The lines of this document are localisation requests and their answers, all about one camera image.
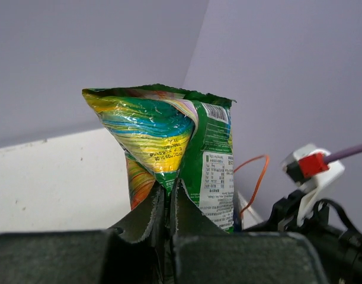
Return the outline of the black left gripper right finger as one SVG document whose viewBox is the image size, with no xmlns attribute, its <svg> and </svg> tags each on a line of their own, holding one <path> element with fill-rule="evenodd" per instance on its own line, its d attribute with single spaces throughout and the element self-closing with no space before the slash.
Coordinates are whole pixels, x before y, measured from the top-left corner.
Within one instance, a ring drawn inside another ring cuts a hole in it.
<svg viewBox="0 0 362 284">
<path fill-rule="evenodd" d="M 227 233 L 188 197 L 171 194 L 175 283 L 328 283 L 318 254 L 296 233 Z"/>
</svg>

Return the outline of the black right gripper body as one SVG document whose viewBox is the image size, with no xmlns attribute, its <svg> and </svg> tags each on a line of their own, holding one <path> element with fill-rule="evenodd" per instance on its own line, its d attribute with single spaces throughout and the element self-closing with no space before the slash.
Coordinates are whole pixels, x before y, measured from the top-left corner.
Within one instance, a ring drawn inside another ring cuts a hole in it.
<svg viewBox="0 0 362 284">
<path fill-rule="evenodd" d="M 330 283 L 362 283 L 362 233 L 342 206 L 323 198 L 313 206 L 312 216 L 297 226 L 296 217 L 305 193 L 295 190 L 277 201 L 268 220 L 244 232 L 287 231 L 305 236 L 319 254 Z"/>
</svg>

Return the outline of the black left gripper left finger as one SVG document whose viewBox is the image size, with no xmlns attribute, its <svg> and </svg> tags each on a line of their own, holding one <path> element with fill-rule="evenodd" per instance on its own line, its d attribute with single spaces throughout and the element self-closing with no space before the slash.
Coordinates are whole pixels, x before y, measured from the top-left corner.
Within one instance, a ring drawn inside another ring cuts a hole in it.
<svg viewBox="0 0 362 284">
<path fill-rule="evenodd" d="M 0 283 L 163 283 L 165 190 L 104 230 L 0 233 Z"/>
</svg>

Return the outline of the green snack bag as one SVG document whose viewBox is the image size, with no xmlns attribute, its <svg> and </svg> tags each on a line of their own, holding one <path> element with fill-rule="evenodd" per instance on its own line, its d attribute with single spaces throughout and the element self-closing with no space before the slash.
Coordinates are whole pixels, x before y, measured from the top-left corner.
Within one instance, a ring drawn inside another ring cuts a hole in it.
<svg viewBox="0 0 362 284">
<path fill-rule="evenodd" d="M 131 208 L 177 183 L 215 225 L 232 231 L 232 101 L 161 84 L 82 91 L 124 150 Z"/>
</svg>

